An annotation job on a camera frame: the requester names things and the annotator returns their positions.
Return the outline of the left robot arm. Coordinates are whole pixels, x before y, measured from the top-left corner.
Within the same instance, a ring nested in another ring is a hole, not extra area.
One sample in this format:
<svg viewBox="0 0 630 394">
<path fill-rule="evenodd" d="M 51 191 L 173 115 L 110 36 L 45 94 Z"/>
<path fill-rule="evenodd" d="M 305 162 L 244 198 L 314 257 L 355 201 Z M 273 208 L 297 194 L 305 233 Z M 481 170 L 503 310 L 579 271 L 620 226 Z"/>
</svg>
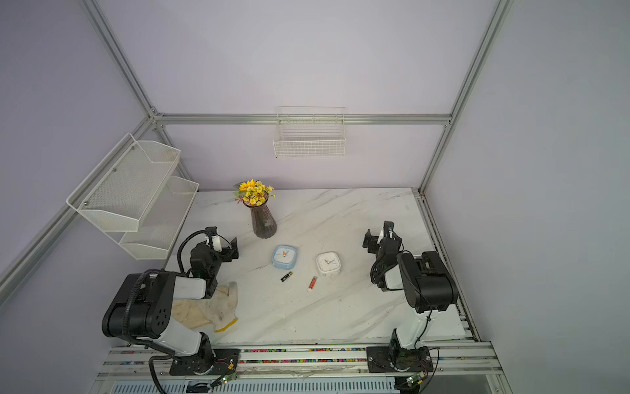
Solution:
<svg viewBox="0 0 630 394">
<path fill-rule="evenodd" d="M 103 316 L 103 334 L 174 359 L 214 361 L 208 335 L 175 320 L 172 305 L 213 299 L 221 266 L 239 257 L 237 238 L 227 239 L 215 227 L 193 232 L 177 250 L 177 272 L 148 269 L 126 277 Z"/>
</svg>

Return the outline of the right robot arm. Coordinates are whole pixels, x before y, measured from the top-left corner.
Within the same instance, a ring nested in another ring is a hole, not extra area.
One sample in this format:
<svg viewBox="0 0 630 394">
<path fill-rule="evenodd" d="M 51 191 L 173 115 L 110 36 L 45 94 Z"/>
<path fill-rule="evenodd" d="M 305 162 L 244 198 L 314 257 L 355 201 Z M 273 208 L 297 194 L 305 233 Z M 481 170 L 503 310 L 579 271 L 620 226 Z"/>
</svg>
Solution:
<svg viewBox="0 0 630 394">
<path fill-rule="evenodd" d="M 372 284 L 383 292 L 402 292 L 410 307 L 410 316 L 393 330 L 394 343 L 412 350 L 427 342 L 465 338 L 457 310 L 459 290 L 441 257 L 436 251 L 413 255 L 394 226 L 385 221 L 377 236 L 367 231 L 363 241 L 363 248 L 376 256 Z"/>
</svg>

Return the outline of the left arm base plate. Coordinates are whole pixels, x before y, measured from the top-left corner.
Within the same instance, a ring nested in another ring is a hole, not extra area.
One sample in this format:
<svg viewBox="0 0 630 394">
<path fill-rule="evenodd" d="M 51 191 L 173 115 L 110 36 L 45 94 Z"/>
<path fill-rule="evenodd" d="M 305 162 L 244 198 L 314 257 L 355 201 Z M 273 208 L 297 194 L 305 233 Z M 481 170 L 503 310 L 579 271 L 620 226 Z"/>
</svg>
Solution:
<svg viewBox="0 0 630 394">
<path fill-rule="evenodd" d="M 220 376 L 236 371 L 241 356 L 237 348 L 213 349 L 211 356 L 182 356 L 172 362 L 171 376 Z"/>
</svg>

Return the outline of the red battery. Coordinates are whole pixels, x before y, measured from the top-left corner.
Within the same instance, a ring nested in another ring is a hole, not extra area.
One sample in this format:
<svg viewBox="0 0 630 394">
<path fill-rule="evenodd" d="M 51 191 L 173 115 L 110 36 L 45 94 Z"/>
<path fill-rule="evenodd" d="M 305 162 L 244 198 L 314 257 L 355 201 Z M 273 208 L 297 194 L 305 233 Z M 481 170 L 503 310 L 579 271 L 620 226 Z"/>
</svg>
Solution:
<svg viewBox="0 0 630 394">
<path fill-rule="evenodd" d="M 309 291 L 312 291 L 312 290 L 314 289 L 314 287 L 315 287 L 315 285 L 316 285 L 316 283 L 317 283 L 317 280 L 318 280 L 318 277 L 317 277 L 317 276 L 315 276 L 315 277 L 313 277 L 313 278 L 312 278 L 312 280 L 311 280 L 310 284 L 308 285 L 308 290 L 309 290 Z"/>
</svg>

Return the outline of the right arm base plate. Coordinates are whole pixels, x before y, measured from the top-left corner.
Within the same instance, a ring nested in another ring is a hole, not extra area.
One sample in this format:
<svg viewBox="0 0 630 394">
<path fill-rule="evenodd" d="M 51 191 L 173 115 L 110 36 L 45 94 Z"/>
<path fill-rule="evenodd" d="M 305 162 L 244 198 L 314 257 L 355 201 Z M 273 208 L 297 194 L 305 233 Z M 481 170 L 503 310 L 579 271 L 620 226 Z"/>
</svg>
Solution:
<svg viewBox="0 0 630 394">
<path fill-rule="evenodd" d="M 398 350 L 392 350 L 389 346 L 369 346 L 366 353 L 370 373 L 428 373 L 434 370 L 431 355 L 426 346 Z"/>
</svg>

